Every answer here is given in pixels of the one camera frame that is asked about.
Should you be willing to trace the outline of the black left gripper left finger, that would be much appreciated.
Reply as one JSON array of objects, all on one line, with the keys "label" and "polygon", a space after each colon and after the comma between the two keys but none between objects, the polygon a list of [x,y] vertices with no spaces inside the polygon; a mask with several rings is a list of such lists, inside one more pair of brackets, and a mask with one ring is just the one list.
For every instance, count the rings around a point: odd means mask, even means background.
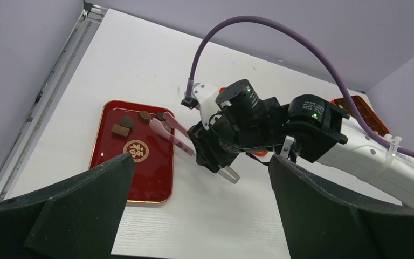
[{"label": "black left gripper left finger", "polygon": [[134,171],[121,154],[0,202],[0,258],[110,258]]}]

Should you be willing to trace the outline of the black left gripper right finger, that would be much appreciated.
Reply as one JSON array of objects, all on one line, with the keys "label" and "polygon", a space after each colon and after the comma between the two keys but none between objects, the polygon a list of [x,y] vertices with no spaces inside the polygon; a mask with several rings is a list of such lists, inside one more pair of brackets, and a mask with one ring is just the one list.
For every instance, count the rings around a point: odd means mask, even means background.
[{"label": "black left gripper right finger", "polygon": [[268,171],[291,258],[414,258],[414,208],[360,194],[281,155]]}]

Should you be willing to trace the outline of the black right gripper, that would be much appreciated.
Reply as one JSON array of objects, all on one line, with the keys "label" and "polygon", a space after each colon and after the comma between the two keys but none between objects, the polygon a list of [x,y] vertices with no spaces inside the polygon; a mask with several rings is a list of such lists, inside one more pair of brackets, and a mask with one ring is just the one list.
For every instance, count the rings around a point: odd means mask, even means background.
[{"label": "black right gripper", "polygon": [[[233,84],[248,84],[252,87],[247,79]],[[197,164],[217,173],[220,168],[231,165],[240,153],[280,150],[285,139],[282,128],[287,121],[287,105],[281,105],[276,97],[262,101],[265,104],[266,117],[259,124],[261,146],[252,150],[232,146],[235,132],[219,106],[220,111],[217,114],[221,117],[214,119],[215,123],[209,130],[203,128],[201,120],[188,130],[188,136],[195,147]]]}]

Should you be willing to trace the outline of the pink silicone tongs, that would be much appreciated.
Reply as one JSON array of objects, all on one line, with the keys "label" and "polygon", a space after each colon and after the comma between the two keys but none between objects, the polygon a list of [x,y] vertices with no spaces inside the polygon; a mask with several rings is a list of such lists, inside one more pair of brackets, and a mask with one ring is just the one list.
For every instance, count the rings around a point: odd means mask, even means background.
[{"label": "pink silicone tongs", "polygon": [[[170,125],[170,127],[172,129],[178,130],[186,138],[189,138],[189,136],[188,136],[188,130],[186,128],[184,128],[175,119],[175,117],[170,112],[164,112],[163,115],[164,115],[165,121]],[[153,132],[155,132],[159,136],[161,136],[161,137],[169,140],[173,145],[175,145],[176,147],[178,147],[179,149],[181,149],[182,151],[184,151],[189,156],[193,156],[194,157],[196,155],[194,149],[192,149],[191,147],[189,147],[187,144],[185,144],[183,141],[181,141],[179,138],[177,138],[172,133],[167,132],[163,128],[163,126],[161,124],[161,121],[157,120],[156,118],[152,118],[149,121],[149,126],[150,126],[150,128],[151,128],[151,130]],[[234,169],[232,169],[229,166],[225,166],[223,168],[220,168],[219,171],[217,172],[217,174],[220,175],[221,177],[223,177],[224,179],[228,180],[232,184],[236,184],[239,181],[239,179],[240,179],[239,174]]]}]

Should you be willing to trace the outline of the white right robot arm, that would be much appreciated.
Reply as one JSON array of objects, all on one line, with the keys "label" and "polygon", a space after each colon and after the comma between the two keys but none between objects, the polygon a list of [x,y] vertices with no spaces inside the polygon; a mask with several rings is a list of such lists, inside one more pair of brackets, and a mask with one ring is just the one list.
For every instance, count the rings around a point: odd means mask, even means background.
[{"label": "white right robot arm", "polygon": [[192,82],[187,93],[186,105],[201,116],[188,135],[208,170],[229,166],[239,153],[274,152],[337,168],[414,208],[414,156],[399,151],[398,137],[381,145],[340,107],[312,94],[286,105],[260,99],[246,79],[223,90]]}]

